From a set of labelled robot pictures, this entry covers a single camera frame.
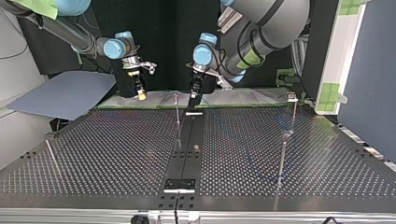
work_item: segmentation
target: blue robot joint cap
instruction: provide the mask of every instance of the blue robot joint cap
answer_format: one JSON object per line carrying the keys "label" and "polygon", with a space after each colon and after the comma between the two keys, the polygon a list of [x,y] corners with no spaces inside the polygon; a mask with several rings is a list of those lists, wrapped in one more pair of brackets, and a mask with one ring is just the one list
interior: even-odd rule
{"label": "blue robot joint cap", "polygon": [[197,64],[210,65],[213,59],[212,50],[208,46],[200,44],[194,49],[193,59]]}
{"label": "blue robot joint cap", "polygon": [[212,35],[210,33],[201,33],[199,40],[206,41],[206,42],[212,43],[214,45],[216,45],[218,43],[218,38],[215,35]]}
{"label": "blue robot joint cap", "polygon": [[126,55],[125,44],[118,39],[109,39],[104,45],[105,55],[109,59],[121,59]]}
{"label": "blue robot joint cap", "polygon": [[131,31],[120,32],[116,34],[116,38],[134,38]]}
{"label": "blue robot joint cap", "polygon": [[234,1],[235,0],[220,0],[220,2],[226,7],[229,7],[230,5],[232,5]]}

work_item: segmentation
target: black backdrop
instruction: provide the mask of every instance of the black backdrop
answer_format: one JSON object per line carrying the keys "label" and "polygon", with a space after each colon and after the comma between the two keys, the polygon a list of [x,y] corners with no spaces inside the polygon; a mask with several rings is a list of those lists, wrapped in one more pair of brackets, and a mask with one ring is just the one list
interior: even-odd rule
{"label": "black backdrop", "polygon": [[[216,0],[94,0],[92,8],[103,36],[130,30],[139,55],[157,63],[156,74],[146,75],[147,90],[187,90],[191,60],[201,32],[215,33],[219,15]],[[131,79],[112,62],[119,90],[130,95]]]}

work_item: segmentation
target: cable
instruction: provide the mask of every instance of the cable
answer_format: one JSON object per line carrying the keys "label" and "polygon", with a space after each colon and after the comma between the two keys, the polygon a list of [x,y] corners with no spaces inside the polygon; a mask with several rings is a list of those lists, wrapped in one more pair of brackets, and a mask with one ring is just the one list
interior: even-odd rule
{"label": "cable", "polygon": [[264,58],[260,55],[259,51],[256,49],[256,46],[254,44],[254,34],[257,33],[257,30],[251,30],[250,31],[250,36],[249,36],[249,42],[250,42],[250,47],[253,49],[253,52],[256,54],[256,56],[260,59],[261,63],[253,65],[252,67],[260,67],[264,64],[265,60]]}
{"label": "cable", "polygon": [[176,204],[175,204],[175,210],[174,210],[174,214],[175,214],[175,223],[178,224],[178,215],[177,215],[177,206],[178,206],[178,196],[180,195],[180,193],[177,194],[177,199],[176,199]]}
{"label": "cable", "polygon": [[7,56],[7,57],[0,58],[0,60],[18,57],[18,56],[22,55],[24,52],[26,52],[27,49],[28,49],[28,45],[26,44],[24,49],[23,49],[23,51],[21,51],[21,52],[19,52],[17,54],[14,54],[14,55],[10,55],[10,56]]}
{"label": "cable", "polygon": [[252,64],[248,63],[245,60],[245,58],[242,56],[242,52],[241,52],[241,39],[242,39],[242,36],[244,35],[245,31],[248,29],[250,24],[251,24],[251,21],[249,21],[245,25],[245,27],[242,29],[241,33],[239,33],[238,40],[236,41],[236,51],[238,52],[239,58],[242,60],[242,62],[244,62],[245,65],[247,65],[249,67],[253,67]]}
{"label": "cable", "polygon": [[87,18],[85,17],[85,12],[82,14],[82,18],[84,19],[85,23],[87,23],[87,25],[90,26],[92,29],[99,30],[99,27],[96,27],[96,26],[90,24],[90,23],[87,21]]}
{"label": "cable", "polygon": [[96,67],[97,67],[97,68],[96,68],[96,71],[98,71],[98,70],[100,69],[100,70],[102,70],[102,72],[107,73],[107,70],[105,70],[103,67],[99,66],[99,64],[98,64],[95,60],[90,59],[89,57],[87,57],[87,56],[84,55],[84,54],[80,54],[80,56],[81,56],[82,58],[85,58],[86,60],[90,61],[90,63],[96,65]]}
{"label": "cable", "polygon": [[3,9],[0,8],[0,12],[1,12],[2,17],[5,18],[5,19],[7,20],[7,22],[8,22],[8,23],[14,28],[14,30],[24,39],[24,41],[25,41],[25,43],[26,43],[24,49],[23,49],[21,52],[16,53],[16,54],[14,54],[14,55],[7,56],[7,57],[0,57],[0,60],[5,60],[5,59],[10,59],[10,58],[18,57],[18,56],[22,55],[24,52],[26,52],[26,50],[28,50],[28,47],[29,47],[29,46],[28,46],[28,44],[27,44],[26,39],[25,39],[24,36],[23,36],[23,33],[14,25],[14,23],[9,19],[9,17],[8,17],[7,14],[3,11]]}
{"label": "cable", "polygon": [[[291,61],[293,62],[293,67],[296,68],[297,64],[296,64],[296,62],[294,60],[294,57],[292,56],[293,55],[292,48],[290,48],[290,52],[291,52]],[[308,96],[308,99],[312,102],[313,105],[316,105],[314,99],[309,95],[308,91],[306,90],[305,85],[303,83],[303,79],[300,77],[300,74],[298,74],[298,72],[296,72],[295,75],[297,76],[297,78],[300,79],[301,86],[303,87],[303,90],[305,91],[306,96]]]}

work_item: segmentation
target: black cable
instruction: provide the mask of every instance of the black cable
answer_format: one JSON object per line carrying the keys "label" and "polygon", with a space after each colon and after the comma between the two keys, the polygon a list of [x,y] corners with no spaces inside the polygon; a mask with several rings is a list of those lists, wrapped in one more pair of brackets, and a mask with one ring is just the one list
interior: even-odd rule
{"label": "black cable", "polygon": [[248,29],[249,25],[251,24],[251,21],[249,21],[245,27],[242,29],[241,33],[239,33],[238,40],[236,41],[236,51],[238,52],[239,58],[242,60],[242,62],[247,65],[248,67],[253,67],[252,64],[248,63],[245,58],[242,56],[241,52],[241,39],[242,36],[244,35],[245,31]]}
{"label": "black cable", "polygon": [[14,25],[14,23],[9,19],[9,17],[8,17],[7,14],[3,11],[3,9],[0,9],[0,12],[1,12],[2,16],[7,20],[7,22],[14,28],[14,30],[15,30],[15,31],[24,39],[24,41],[26,42],[26,45],[25,45],[24,49],[23,49],[21,52],[16,53],[16,54],[14,54],[14,55],[7,56],[7,57],[1,57],[0,60],[18,57],[18,56],[22,55],[24,52],[26,52],[26,50],[28,50],[28,47],[29,47],[29,46],[28,46],[28,44],[27,44],[26,39],[25,39],[24,36],[23,36],[23,33],[22,33],[20,30],[18,30],[18,28],[17,28],[17,27]]}
{"label": "black cable", "polygon": [[308,91],[306,90],[306,88],[304,86],[304,83],[303,83],[303,79],[298,74],[296,74],[295,76],[297,76],[297,78],[300,79],[301,86],[303,87],[303,89],[304,89],[304,91],[306,93],[306,96],[308,96],[308,99],[312,102],[313,105],[317,105],[315,103],[314,99],[309,95]]}
{"label": "black cable", "polygon": [[258,64],[258,65],[256,64],[256,65],[254,65],[252,67],[260,67],[260,66],[262,66],[264,64],[265,59],[260,55],[259,51],[256,49],[256,46],[254,44],[253,36],[254,36],[255,33],[257,33],[257,30],[251,30],[250,31],[249,42],[250,42],[250,47],[253,49],[253,52],[256,54],[256,56],[260,59],[261,63]]}
{"label": "black cable", "polygon": [[80,55],[81,55],[81,57],[83,57],[83,58],[85,58],[86,60],[90,61],[90,63],[96,65],[96,67],[97,67],[96,71],[98,71],[98,70],[100,69],[100,70],[102,70],[102,72],[107,73],[107,70],[105,70],[103,67],[99,66],[99,64],[98,64],[95,60],[90,59],[89,57],[87,57],[87,56],[84,55],[84,54],[80,54]]}
{"label": "black cable", "polygon": [[14,54],[14,55],[10,55],[10,56],[7,56],[7,57],[0,58],[0,60],[18,57],[18,56],[22,55],[24,52],[26,52],[27,49],[28,49],[28,45],[26,44],[24,49],[23,49],[23,51],[21,51],[21,52],[19,52],[17,54]]}
{"label": "black cable", "polygon": [[178,215],[177,215],[178,196],[179,196],[179,194],[177,195],[176,204],[175,204],[175,210],[174,210],[174,214],[175,214],[175,223],[176,223],[176,224],[178,224]]}

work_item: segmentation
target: gray surface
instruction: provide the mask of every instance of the gray surface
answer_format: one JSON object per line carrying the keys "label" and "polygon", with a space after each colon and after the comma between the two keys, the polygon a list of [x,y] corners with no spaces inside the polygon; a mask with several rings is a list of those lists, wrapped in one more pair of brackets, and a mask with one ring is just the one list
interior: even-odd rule
{"label": "gray surface", "polygon": [[56,161],[42,144],[42,151],[18,160],[17,169],[7,175],[3,171],[0,203],[7,207],[7,199],[14,199],[11,207],[158,207],[176,138],[173,110],[95,111],[50,141]]}
{"label": "gray surface", "polygon": [[358,137],[396,161],[396,92],[394,41],[396,1],[367,5],[349,72],[339,120]]}
{"label": "gray surface", "polygon": [[[193,143],[203,155],[194,209],[396,211],[395,173],[328,120],[304,110],[286,138],[291,114],[292,107],[206,110],[205,121],[193,127],[205,125],[204,141]],[[278,189],[283,141],[288,146]],[[197,163],[187,163],[183,178],[196,177]]]}
{"label": "gray surface", "polygon": [[277,194],[290,110],[208,109],[183,118],[180,141],[174,110],[93,111],[51,140],[56,161],[43,144],[0,172],[0,208],[172,210],[162,186],[182,176],[197,191],[179,210],[396,213],[396,174],[303,109]]}
{"label": "gray surface", "polygon": [[77,119],[116,84],[114,76],[65,72],[9,104],[9,109],[59,119]]}

